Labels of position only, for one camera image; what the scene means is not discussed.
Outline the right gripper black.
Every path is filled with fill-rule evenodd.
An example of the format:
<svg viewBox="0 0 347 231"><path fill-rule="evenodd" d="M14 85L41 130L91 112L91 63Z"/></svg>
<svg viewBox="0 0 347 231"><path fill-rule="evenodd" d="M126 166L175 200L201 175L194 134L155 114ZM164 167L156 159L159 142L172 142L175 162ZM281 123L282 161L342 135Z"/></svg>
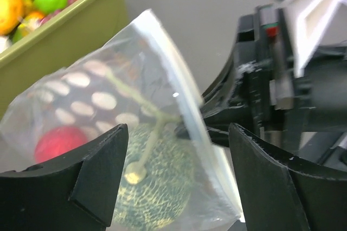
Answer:
<svg viewBox="0 0 347 231"><path fill-rule="evenodd" d="M296 78L284 11L259 6L246 21L251 28L238 34L224 68L203 93L203 118L243 119L243 126L272 144L299 144L304 132L346 131L346 43L319 46ZM245 116L244 98L250 107ZM211 142L229 147L228 127L208 125ZM184 123L175 135L190 138Z"/></svg>

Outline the polka dot zip top bag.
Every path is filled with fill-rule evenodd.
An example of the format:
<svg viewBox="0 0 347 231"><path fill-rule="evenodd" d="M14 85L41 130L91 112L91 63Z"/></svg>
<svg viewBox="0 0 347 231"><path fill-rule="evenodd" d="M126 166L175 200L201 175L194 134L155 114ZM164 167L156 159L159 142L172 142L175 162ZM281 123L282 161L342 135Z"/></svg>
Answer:
<svg viewBox="0 0 347 231"><path fill-rule="evenodd" d="M243 212L226 155L207 134L203 103L181 53L147 9L101 48L19 94L1 119L1 136L35 162L36 144L51 129L78 127L93 140L126 124L121 177L137 184L163 130L175 135L184 123L194 150L194 185L180 216L158 230L211 230L232 225Z"/></svg>

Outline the fake green melon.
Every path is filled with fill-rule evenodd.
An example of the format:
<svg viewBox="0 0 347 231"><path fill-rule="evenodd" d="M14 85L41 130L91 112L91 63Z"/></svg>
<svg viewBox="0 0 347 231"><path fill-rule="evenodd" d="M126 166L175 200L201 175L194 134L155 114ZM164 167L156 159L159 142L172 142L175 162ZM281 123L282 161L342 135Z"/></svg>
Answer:
<svg viewBox="0 0 347 231"><path fill-rule="evenodd" d="M191 142L164 129L145 163L139 183L121 178L113 222L131 230L158 230L185 209L194 185Z"/></svg>

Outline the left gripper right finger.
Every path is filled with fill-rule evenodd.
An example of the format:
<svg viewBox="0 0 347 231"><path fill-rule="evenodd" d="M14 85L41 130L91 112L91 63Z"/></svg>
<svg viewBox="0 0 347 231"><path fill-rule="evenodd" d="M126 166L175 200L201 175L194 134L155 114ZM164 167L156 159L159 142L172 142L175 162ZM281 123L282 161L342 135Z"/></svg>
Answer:
<svg viewBox="0 0 347 231"><path fill-rule="evenodd" d="M238 124L229 147L248 230L346 230L346 172L312 163Z"/></svg>

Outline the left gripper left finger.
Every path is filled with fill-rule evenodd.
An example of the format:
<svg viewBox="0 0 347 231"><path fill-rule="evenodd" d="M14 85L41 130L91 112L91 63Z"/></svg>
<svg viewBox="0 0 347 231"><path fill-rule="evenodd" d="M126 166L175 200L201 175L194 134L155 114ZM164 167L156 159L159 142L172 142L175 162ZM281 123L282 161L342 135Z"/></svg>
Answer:
<svg viewBox="0 0 347 231"><path fill-rule="evenodd" d="M1 230L108 228L127 145L120 124L51 160L1 173Z"/></svg>

